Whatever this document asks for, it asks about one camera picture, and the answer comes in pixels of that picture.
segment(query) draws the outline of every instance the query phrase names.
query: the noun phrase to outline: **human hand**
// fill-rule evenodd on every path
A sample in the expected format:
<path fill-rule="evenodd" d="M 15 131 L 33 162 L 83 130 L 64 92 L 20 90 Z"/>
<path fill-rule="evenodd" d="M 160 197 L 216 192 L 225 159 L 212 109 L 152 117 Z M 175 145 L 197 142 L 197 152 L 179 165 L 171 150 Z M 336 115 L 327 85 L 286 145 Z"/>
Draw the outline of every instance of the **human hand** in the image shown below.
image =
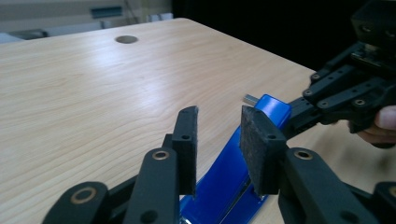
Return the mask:
<path fill-rule="evenodd" d="M 376 114 L 374 124 L 358 136 L 372 144 L 396 143 L 396 105 L 382 108 Z"/>

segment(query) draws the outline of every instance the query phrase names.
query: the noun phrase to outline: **wooden table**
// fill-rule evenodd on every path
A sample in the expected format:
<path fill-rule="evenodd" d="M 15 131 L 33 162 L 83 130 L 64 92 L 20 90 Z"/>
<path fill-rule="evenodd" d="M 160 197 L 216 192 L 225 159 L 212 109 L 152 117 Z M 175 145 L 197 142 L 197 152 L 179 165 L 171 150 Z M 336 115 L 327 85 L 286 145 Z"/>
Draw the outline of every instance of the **wooden table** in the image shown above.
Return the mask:
<path fill-rule="evenodd" d="M 132 35 L 132 44 L 115 38 Z M 240 122 L 245 94 L 299 97 L 313 71 L 188 20 L 0 45 L 0 223 L 39 223 L 85 181 L 109 188 L 138 173 L 198 105 L 198 178 Z M 340 178 L 372 191 L 396 180 L 396 150 L 317 126 L 289 141 L 317 151 Z M 253 223 L 282 223 L 276 197 Z"/>

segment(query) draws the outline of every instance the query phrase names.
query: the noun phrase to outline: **dark background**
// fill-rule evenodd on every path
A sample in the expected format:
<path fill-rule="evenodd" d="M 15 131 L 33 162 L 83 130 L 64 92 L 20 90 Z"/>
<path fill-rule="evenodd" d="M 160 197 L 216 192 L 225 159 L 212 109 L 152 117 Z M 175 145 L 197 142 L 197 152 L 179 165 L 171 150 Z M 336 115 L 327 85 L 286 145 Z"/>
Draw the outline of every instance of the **dark background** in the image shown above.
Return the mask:
<path fill-rule="evenodd" d="M 357 41 L 350 17 L 365 0 L 173 0 L 188 18 L 319 70 Z"/>

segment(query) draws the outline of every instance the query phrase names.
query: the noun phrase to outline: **wood grain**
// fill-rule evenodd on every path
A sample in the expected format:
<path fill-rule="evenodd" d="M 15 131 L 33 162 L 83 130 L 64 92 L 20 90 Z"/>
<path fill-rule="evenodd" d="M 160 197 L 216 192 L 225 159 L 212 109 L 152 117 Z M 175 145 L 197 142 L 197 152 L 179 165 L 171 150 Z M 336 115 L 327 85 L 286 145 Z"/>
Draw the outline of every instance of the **wood grain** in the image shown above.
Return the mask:
<path fill-rule="evenodd" d="M 133 35 L 121 44 L 115 38 Z M 177 19 L 0 45 L 0 223 L 39 223 L 68 188 L 109 188 L 138 173 L 198 105 L 198 178 L 240 121 L 245 94 L 284 102 L 312 71 L 193 21 Z M 396 180 L 396 151 L 344 122 L 289 142 L 317 151 L 343 181 L 371 191 Z M 252 221 L 282 223 L 273 197 Z"/>

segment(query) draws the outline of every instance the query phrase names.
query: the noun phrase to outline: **blue object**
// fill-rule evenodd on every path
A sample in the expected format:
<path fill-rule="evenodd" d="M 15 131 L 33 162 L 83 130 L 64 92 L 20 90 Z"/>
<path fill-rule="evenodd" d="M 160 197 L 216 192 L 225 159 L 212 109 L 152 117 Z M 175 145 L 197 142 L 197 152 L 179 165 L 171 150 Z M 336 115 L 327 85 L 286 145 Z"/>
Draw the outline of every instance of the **blue object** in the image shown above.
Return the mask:
<path fill-rule="evenodd" d="M 264 95 L 254 106 L 263 111 L 278 128 L 290 117 L 290 105 Z M 266 196 L 253 191 L 248 167 L 239 148 L 240 127 L 220 152 L 205 176 L 198 182 L 195 198 L 180 201 L 180 214 L 192 224 L 248 223 Z"/>

